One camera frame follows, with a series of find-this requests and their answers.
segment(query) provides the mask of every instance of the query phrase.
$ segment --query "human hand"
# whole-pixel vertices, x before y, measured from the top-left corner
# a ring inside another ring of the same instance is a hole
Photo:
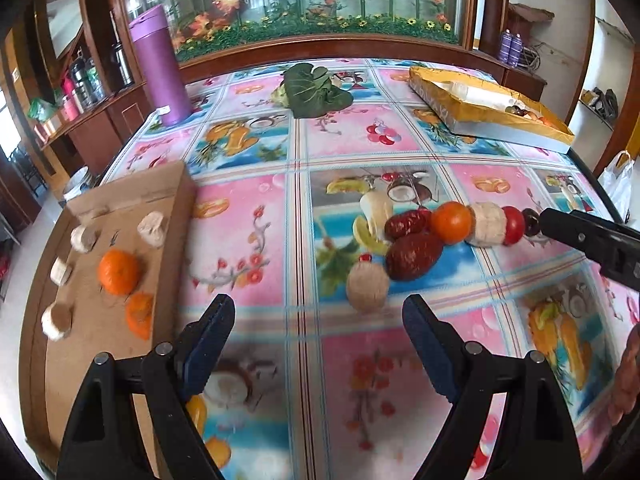
[[[636,357],[640,352],[640,324],[631,329],[626,348],[622,354],[620,366],[616,370],[613,382],[609,419],[615,426],[625,413],[631,412],[636,405],[636,397],[640,394],[640,368]]]

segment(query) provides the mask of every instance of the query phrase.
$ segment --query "box lined with yellow fabric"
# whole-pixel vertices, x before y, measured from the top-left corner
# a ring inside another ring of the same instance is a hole
[[[566,153],[574,134],[545,105],[465,73],[412,66],[409,85],[459,136],[505,140]],[[519,107],[522,117],[505,110]]]

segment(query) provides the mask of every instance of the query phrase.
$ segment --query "purple bottle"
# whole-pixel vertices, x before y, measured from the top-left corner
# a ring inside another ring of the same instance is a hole
[[[516,34],[511,40],[511,48],[509,50],[509,66],[518,66],[518,62],[520,61],[520,54],[522,54],[522,40],[520,39],[520,35]]]
[[[513,35],[509,32],[509,29],[505,30],[500,35],[500,51],[498,52],[498,61],[507,63],[509,60],[509,50],[511,49],[511,40]]]
[[[193,106],[180,78],[178,62],[162,6],[140,14],[129,24],[146,87],[164,126],[173,126],[189,117]]]

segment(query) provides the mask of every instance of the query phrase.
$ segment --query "red date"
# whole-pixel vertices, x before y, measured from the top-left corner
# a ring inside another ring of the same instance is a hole
[[[427,228],[427,217],[419,211],[405,211],[393,215],[385,223],[385,235],[390,240],[398,240],[412,233],[420,233]]]
[[[433,267],[442,248],[442,241],[430,233],[398,238],[386,252],[386,273],[396,281],[415,280]]]

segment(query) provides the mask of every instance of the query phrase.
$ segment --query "white bucket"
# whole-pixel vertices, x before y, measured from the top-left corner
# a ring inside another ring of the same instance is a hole
[[[84,193],[94,186],[94,176],[89,173],[87,166],[80,168],[66,183],[65,189],[62,190],[62,196],[66,202],[72,198]]]

